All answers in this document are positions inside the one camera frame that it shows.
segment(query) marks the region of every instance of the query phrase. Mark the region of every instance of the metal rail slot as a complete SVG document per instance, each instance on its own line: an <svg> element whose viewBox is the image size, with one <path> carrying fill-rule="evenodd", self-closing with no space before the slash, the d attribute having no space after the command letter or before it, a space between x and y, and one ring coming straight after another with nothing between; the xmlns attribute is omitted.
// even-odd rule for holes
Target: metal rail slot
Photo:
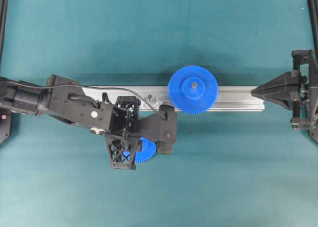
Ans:
<svg viewBox="0 0 318 227"><path fill-rule="evenodd" d="M167 86L119 86L135 91L149 100L151 105L158 109L160 104L170 104ZM219 95L216 103L208 111L262 111L265 109L264 101L250 94L256 86L219 86ZM83 88L85 95L95 100L102 100L102 93L106 92L111 102L115 103L118 96L131 96L131 93L121 90L93 90ZM141 111L151 111L144 103L140 105Z"/></svg>

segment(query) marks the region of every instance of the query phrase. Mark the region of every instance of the small blue gear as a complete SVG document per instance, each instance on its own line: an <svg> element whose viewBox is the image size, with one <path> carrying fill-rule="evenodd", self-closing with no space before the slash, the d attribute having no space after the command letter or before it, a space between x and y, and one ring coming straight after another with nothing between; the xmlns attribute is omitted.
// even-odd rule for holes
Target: small blue gear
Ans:
<svg viewBox="0 0 318 227"><path fill-rule="evenodd" d="M143 146L141 151L136 152L136 157L135 157L135 163L140 163L144 161L148 161L150 158L152 158L155 153L156 153L156 144L144 137L141 137L140 140L143 141ZM127 157L129 160L129 151L125 151L124 155Z"/></svg>
<svg viewBox="0 0 318 227"><path fill-rule="evenodd" d="M217 100L218 83L210 71L200 66L186 66L170 78L168 94L174 106L189 114L208 110Z"/></svg>

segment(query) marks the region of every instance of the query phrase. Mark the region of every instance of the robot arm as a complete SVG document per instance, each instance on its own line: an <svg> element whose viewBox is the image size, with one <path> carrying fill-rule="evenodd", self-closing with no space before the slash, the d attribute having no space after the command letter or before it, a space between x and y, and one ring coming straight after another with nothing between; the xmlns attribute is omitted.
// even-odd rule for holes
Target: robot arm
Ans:
<svg viewBox="0 0 318 227"><path fill-rule="evenodd" d="M48 78L46 86L0 77L0 108L6 113L9 110L25 115L47 114L105 136L110 165L115 169L136 169L140 137L155 142L158 153L172 152L177 124L174 107L161 105L156 113L140 118L140 104L135 96L119 96L112 104L107 93L103 93L102 101L94 100L84 94L77 81L56 75Z"/></svg>

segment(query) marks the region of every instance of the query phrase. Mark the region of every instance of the cable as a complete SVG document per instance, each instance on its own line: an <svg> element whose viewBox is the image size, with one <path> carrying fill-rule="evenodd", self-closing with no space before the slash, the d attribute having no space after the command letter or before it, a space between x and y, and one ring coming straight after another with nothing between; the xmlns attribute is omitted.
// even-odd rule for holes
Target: cable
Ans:
<svg viewBox="0 0 318 227"><path fill-rule="evenodd" d="M130 93L134 94L135 96L137 96L138 98L140 98L143 102L145 102L149 106L149 108L151 108L152 111L159 114L161 117L163 117L163 119L166 120L166 118L163 114L156 111L156 109L153 108L153 106L148 101L146 101L143 97L141 97L138 93L134 92L131 89L120 88L120 87L94 87L94 86L81 85L81 84L59 84L59 85L53 85L53 86L32 86L32 85L21 84L19 82L9 81L9 80L7 80L6 82L10 83L10 84L19 85L19 86L22 86L25 88L31 88L31 89L54 89L54 88L61 88L61 87L79 87L79 88L87 88L87 89L123 90L123 91L130 92Z"/></svg>

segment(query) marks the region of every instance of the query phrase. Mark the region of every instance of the teal table surface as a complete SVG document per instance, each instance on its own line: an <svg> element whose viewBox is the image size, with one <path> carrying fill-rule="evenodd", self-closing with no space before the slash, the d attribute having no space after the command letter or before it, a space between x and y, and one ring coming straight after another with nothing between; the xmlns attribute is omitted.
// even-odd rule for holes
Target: teal table surface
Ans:
<svg viewBox="0 0 318 227"><path fill-rule="evenodd" d="M312 47L307 0L9 0L0 75L166 85L196 64L219 85L259 85ZM16 115L0 147L0 226L316 227L318 145L265 107L179 113L173 154L137 171L111 169L86 129Z"/></svg>

